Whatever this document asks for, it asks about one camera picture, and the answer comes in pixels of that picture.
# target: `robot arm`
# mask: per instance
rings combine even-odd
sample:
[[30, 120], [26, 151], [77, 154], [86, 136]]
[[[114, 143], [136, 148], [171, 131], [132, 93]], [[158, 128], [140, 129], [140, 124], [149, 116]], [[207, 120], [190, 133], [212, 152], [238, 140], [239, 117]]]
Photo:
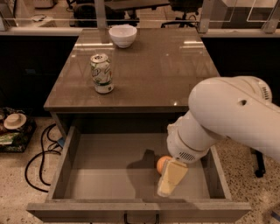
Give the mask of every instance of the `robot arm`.
[[256, 77], [200, 82], [190, 93], [189, 111], [168, 126], [167, 148], [173, 159], [165, 162], [158, 194], [170, 195], [185, 176], [186, 164], [201, 159], [225, 137], [280, 162], [280, 108], [271, 99], [269, 86]]

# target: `soda can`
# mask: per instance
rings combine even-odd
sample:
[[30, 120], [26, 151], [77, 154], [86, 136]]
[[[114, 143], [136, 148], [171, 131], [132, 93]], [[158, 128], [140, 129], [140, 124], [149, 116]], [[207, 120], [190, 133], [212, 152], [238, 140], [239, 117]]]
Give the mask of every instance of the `soda can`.
[[109, 58], [105, 53], [93, 55], [90, 65], [94, 87], [97, 93], [106, 94], [114, 89]]

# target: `white bowl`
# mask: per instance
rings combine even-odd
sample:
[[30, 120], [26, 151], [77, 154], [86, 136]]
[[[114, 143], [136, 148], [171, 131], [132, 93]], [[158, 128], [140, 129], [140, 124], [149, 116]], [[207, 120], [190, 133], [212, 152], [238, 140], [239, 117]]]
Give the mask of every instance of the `white bowl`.
[[108, 33], [117, 46], [126, 48], [134, 42], [137, 36], [137, 28], [129, 24], [119, 24], [110, 28]]

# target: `black cable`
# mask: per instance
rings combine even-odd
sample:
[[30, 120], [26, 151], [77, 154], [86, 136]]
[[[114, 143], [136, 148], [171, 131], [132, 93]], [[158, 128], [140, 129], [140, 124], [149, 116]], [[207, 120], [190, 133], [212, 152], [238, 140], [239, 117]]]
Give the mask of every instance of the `black cable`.
[[[61, 153], [57, 150], [55, 150], [56, 148], [59, 148], [60, 146], [57, 144], [57, 141], [53, 140], [50, 138], [50, 132], [52, 130], [52, 128], [55, 126], [56, 124], [51, 124], [50, 126], [46, 127], [44, 129], [44, 131], [42, 132], [42, 135], [41, 135], [41, 139], [40, 139], [40, 142], [41, 142], [41, 149], [42, 151], [35, 155], [30, 161], [29, 163], [27, 164], [27, 166], [25, 167], [25, 172], [24, 172], [24, 177], [25, 177], [25, 180], [26, 182], [31, 186], [33, 187], [34, 189], [36, 190], [39, 190], [41, 192], [44, 192], [44, 193], [48, 193], [47, 190], [45, 189], [42, 189], [42, 188], [39, 188], [35, 185], [33, 185], [30, 180], [28, 179], [28, 176], [27, 176], [27, 172], [28, 172], [28, 168], [29, 166], [31, 165], [31, 163], [38, 157], [42, 156], [42, 160], [41, 160], [41, 164], [40, 164], [40, 168], [39, 168], [39, 178], [40, 178], [40, 181], [46, 185], [46, 186], [49, 186], [50, 184], [46, 183], [44, 180], [43, 180], [43, 169], [44, 169], [44, 163], [45, 163], [45, 154], [58, 154], [58, 155], [61, 155]], [[49, 141], [51, 141], [52, 143], [48, 146], [47, 150], [44, 149], [44, 135], [46, 133], [46, 136], [47, 136], [47, 139]]]
[[67, 8], [66, 8], [66, 11], [68, 11], [68, 12], [74, 12], [73, 6], [71, 6], [71, 8], [67, 7]]
[[189, 17], [189, 19], [191, 19], [191, 18], [194, 18], [194, 20], [196, 20], [196, 17], [195, 17], [194, 15], [191, 15], [191, 16]]

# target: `table top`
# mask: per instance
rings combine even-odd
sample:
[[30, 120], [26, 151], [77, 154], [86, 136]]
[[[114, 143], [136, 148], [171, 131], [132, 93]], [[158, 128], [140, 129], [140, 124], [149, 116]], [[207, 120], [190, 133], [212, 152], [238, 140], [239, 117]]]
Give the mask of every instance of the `table top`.
[[[185, 112], [188, 96], [200, 81], [218, 76], [194, 29], [139, 29], [129, 48], [109, 41], [108, 30], [84, 29], [45, 109], [51, 112]], [[106, 53], [115, 88], [98, 94], [91, 76], [90, 57]]]

